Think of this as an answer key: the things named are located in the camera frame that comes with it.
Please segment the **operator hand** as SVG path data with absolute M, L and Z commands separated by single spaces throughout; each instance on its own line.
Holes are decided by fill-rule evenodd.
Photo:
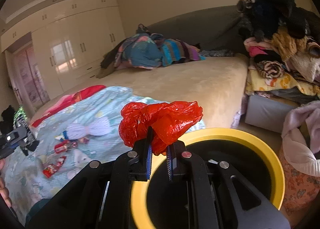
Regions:
M 1 159 L 0 160 L 0 170 L 2 170 L 4 168 L 4 165 L 5 165 L 5 160 Z M 3 200 L 7 204 L 7 206 L 9 208 L 11 208 L 12 207 L 12 200 L 10 199 L 9 190 L 6 187 L 5 181 L 2 177 L 0 177 L 0 193 L 1 193 Z

